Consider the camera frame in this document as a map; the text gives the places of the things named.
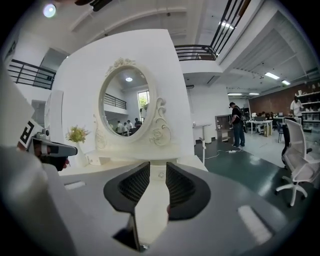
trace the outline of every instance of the green floor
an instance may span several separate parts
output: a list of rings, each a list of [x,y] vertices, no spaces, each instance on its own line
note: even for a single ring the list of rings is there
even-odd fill
[[[289,170],[280,168],[245,151],[225,153],[225,151],[239,149],[228,143],[217,142],[216,140],[212,141],[211,144],[206,144],[205,157],[216,156],[218,150],[224,152],[219,151],[217,157],[205,160],[205,167],[209,172],[230,178],[245,185],[276,206],[290,221],[303,217],[313,199],[313,195],[317,191],[312,184],[307,182],[301,184],[308,193],[308,197],[301,200],[302,194],[297,192],[295,204],[289,208],[292,190],[285,189],[280,191],[278,195],[275,195],[275,189],[286,184],[286,181],[282,180],[282,176],[291,176]],[[194,151],[202,160],[203,148],[201,143],[195,145]]]

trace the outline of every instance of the brown wall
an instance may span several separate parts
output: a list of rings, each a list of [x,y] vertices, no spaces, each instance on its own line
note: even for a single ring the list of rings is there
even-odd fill
[[[249,99],[251,113],[279,113],[283,112],[286,116],[290,113],[290,105],[294,100],[295,94],[301,90],[302,93],[312,93],[312,85],[315,85],[315,90],[319,91],[318,81],[308,84],[300,84],[293,87],[289,87],[284,90],[273,92],[267,95]]]

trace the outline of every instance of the ceiling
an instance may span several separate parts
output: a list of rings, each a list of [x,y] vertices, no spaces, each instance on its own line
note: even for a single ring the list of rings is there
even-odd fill
[[[218,29],[219,22],[221,21],[221,18],[224,14],[226,5],[228,1],[214,1],[214,0],[209,0],[207,3],[207,9],[206,12],[204,13],[204,22],[203,26],[201,29],[201,35],[199,38],[199,44],[200,45],[210,45],[215,33]],[[232,1],[230,8],[225,16],[225,20],[227,22],[231,22],[233,19],[233,15],[230,15],[231,11],[233,10],[233,13],[238,9],[239,4],[241,3],[240,0]],[[227,33],[229,35],[231,33],[232,29],[224,29],[223,30],[223,35]]]
[[[46,18],[42,10],[52,2],[56,14]],[[175,45],[194,44],[201,33],[215,33],[225,7],[224,0],[113,0],[93,12],[89,4],[38,0],[26,13],[22,29],[68,54],[98,39],[141,29],[167,29]],[[201,41],[210,44],[212,37]]]
[[[126,81],[126,78],[132,78],[132,81]],[[128,68],[115,75],[113,79],[117,79],[122,90],[147,85],[145,76],[136,68]]]
[[[206,85],[212,79],[214,73],[210,72],[197,72],[197,73],[184,73],[184,82],[186,86],[191,85]]]
[[[56,15],[45,18],[42,9],[50,2],[38,1],[27,14],[22,29],[42,36],[53,48],[68,54],[103,37],[140,29],[167,29],[175,45],[209,45],[227,4],[225,0],[113,0],[100,11],[93,12],[90,5],[55,3]],[[231,72],[219,79],[214,77],[211,83],[226,84],[228,92],[264,93],[282,88],[281,80],[296,84],[318,78],[317,68],[306,41],[284,16],[279,15],[276,26],[261,43]],[[266,72],[280,79],[267,77]],[[134,75],[137,78],[133,81],[139,81],[140,75],[131,74]],[[187,85],[207,84],[212,74],[185,74],[184,78]]]
[[[270,72],[278,80],[265,73]],[[266,93],[320,76],[316,60],[303,37],[283,15],[277,25],[254,47],[230,73],[218,81],[229,93]]]
[[[61,63],[67,58],[67,55],[55,49],[49,48],[46,52],[40,67],[57,71]]]

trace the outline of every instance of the white office chair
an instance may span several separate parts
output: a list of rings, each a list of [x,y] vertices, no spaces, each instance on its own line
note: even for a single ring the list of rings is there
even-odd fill
[[[300,182],[312,183],[320,171],[320,159],[313,159],[307,154],[307,146],[302,126],[294,121],[284,120],[290,134],[290,145],[282,156],[285,165],[292,172],[291,178],[283,176],[282,179],[289,182],[287,185],[279,186],[275,189],[276,194],[280,190],[292,189],[292,199],[290,207],[294,206],[297,190],[303,193],[304,198],[308,196]]]

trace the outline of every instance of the oval mirror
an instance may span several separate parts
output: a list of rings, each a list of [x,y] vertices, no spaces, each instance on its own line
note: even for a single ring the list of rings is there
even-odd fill
[[[147,118],[150,104],[145,76],[135,67],[116,73],[106,87],[103,109],[107,127],[116,135],[134,135]]]

